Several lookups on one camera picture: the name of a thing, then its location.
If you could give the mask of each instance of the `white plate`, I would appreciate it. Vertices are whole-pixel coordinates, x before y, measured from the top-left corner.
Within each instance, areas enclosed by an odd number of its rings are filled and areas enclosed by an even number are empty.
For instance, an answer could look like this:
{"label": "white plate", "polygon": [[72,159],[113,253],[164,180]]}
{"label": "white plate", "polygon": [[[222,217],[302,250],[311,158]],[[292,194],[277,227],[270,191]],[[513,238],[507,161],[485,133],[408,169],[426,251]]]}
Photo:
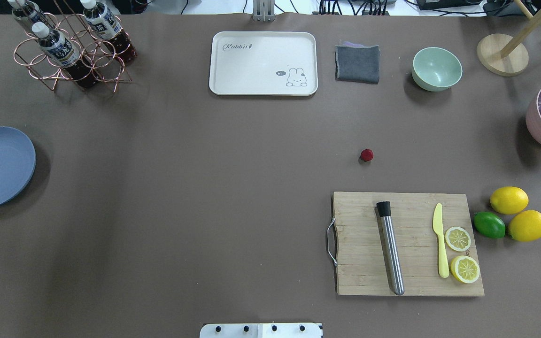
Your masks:
{"label": "white plate", "polygon": [[306,32],[219,32],[209,86],[217,95],[311,95],[318,88],[316,41]]}

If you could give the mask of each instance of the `brown table surface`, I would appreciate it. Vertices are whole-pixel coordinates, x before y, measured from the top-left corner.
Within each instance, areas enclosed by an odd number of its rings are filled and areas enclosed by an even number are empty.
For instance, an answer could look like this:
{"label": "brown table surface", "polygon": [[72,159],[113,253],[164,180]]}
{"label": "brown table surface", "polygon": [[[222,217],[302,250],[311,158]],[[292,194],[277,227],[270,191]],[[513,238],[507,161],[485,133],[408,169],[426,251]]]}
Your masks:
{"label": "brown table surface", "polygon": [[[462,193],[478,212],[514,185],[541,212],[541,145],[524,120],[541,88],[541,27],[525,41],[528,68],[506,78],[475,47],[523,19],[123,22],[140,53],[134,83],[53,93],[12,61],[23,33],[0,15],[0,125],[37,152],[30,184],[0,206],[0,338],[188,338],[204,323],[271,321],[323,323],[325,338],[541,336],[541,239],[476,234],[479,298],[338,296],[325,251],[333,191]],[[316,94],[213,94],[212,37],[231,30],[313,34]],[[380,45],[378,85],[335,80],[346,40]],[[459,57],[451,90],[412,81],[427,46]]]}

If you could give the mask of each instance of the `cutting board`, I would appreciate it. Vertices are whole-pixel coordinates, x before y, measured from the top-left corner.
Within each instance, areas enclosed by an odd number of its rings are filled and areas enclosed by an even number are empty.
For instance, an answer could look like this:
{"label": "cutting board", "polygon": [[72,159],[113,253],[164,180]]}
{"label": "cutting board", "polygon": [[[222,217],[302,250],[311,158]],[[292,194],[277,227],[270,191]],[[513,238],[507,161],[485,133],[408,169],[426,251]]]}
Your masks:
{"label": "cutting board", "polygon": [[464,194],[413,194],[395,192],[334,192],[333,216],[337,236],[337,293],[339,295],[395,296],[389,289],[385,244],[380,237],[376,203],[391,202],[395,241],[404,280],[404,296],[483,296],[481,276],[464,284],[452,274],[438,274],[438,240],[432,229],[433,211],[443,205],[444,232],[462,227],[471,236],[466,252],[446,246],[448,265],[457,255],[479,263]]}

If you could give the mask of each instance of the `cloth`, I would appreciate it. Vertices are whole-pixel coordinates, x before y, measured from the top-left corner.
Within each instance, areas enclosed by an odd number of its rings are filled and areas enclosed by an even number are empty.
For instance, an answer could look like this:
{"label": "cloth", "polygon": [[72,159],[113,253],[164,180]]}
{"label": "cloth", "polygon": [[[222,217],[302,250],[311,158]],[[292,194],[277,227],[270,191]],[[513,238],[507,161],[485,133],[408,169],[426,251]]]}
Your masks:
{"label": "cloth", "polygon": [[345,41],[335,46],[335,77],[343,81],[379,83],[378,45],[371,47]]}

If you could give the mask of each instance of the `stainless steel muddler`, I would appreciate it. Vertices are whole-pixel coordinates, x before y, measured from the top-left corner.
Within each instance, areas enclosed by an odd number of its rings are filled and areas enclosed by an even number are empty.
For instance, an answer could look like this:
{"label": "stainless steel muddler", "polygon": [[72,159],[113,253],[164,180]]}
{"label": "stainless steel muddler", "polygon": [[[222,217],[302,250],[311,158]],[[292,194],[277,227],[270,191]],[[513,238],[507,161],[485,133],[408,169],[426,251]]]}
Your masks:
{"label": "stainless steel muddler", "polygon": [[398,248],[395,246],[394,227],[391,224],[391,206],[389,201],[377,203],[377,210],[381,218],[381,227],[383,237],[387,246],[387,261],[389,265],[391,290],[396,295],[404,294],[404,281],[402,280],[402,271],[400,270],[400,260],[398,259]]}

